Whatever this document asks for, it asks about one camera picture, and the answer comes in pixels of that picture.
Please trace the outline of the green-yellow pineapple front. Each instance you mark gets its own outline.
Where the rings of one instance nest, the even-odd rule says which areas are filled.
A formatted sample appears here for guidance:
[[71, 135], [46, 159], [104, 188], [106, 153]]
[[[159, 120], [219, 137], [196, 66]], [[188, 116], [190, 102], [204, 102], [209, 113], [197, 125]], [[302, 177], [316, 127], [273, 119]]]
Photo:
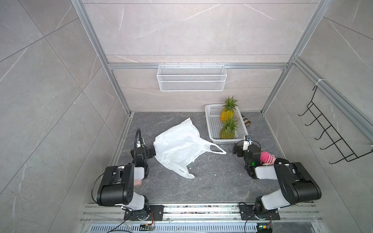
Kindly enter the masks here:
[[229, 117], [227, 121], [222, 124], [220, 131], [220, 139], [234, 139], [237, 130], [237, 121], [234, 117]]

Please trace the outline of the white plastic bag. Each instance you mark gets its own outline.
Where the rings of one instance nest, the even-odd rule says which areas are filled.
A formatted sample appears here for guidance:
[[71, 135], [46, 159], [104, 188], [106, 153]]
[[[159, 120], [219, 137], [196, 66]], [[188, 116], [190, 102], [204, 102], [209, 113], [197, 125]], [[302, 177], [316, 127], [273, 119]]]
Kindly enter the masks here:
[[186, 179], [195, 178], [187, 166], [203, 153], [226, 154], [218, 145], [202, 139], [190, 118], [158, 135], [153, 145], [156, 160]]

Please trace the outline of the yellow pineapple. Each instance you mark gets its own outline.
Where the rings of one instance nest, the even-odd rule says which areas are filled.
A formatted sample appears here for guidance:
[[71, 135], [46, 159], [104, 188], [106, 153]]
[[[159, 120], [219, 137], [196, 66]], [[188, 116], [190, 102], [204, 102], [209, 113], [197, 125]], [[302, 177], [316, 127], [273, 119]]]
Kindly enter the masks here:
[[235, 110], [237, 105], [237, 100], [234, 99], [234, 96], [228, 97], [224, 101], [223, 110], [220, 114], [220, 120], [226, 122], [230, 117], [234, 117]]

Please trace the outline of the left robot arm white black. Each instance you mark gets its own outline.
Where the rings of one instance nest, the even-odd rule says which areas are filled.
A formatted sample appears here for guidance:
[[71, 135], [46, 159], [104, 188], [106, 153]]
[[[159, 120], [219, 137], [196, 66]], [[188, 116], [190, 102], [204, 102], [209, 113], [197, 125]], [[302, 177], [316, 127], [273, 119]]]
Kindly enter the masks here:
[[120, 206], [137, 214], [150, 213], [150, 205], [146, 196], [137, 194], [134, 187], [142, 184], [148, 177], [148, 160], [156, 156], [154, 147], [140, 146], [131, 150], [132, 163], [124, 166], [106, 167], [97, 194], [91, 192], [92, 200], [99, 206]]

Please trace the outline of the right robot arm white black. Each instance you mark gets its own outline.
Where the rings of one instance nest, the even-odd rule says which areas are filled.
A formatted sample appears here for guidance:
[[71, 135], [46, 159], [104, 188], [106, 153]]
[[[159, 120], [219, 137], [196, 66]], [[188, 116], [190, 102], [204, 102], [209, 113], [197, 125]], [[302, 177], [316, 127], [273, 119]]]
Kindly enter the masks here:
[[247, 141], [242, 146], [235, 144], [232, 154], [244, 159], [244, 169], [252, 179], [278, 181], [278, 190], [255, 199], [253, 216], [258, 219], [273, 216], [279, 208], [322, 197], [320, 187], [300, 162], [277, 158]]

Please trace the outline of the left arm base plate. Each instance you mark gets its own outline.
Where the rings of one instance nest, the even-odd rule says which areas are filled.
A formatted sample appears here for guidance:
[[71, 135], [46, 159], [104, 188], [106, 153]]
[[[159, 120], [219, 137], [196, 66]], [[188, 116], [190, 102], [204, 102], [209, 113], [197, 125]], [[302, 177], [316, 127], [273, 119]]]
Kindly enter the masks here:
[[123, 220], [161, 221], [164, 215], [164, 208], [164, 205], [150, 205], [137, 211], [125, 209]]

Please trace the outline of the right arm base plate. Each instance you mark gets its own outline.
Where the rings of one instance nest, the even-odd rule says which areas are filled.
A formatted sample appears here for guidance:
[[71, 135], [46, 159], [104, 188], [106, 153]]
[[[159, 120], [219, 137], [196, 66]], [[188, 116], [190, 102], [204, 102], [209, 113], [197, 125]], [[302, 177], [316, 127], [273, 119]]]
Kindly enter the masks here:
[[238, 204], [239, 213], [242, 220], [280, 220], [278, 210], [266, 210], [255, 213], [255, 206], [253, 204]]

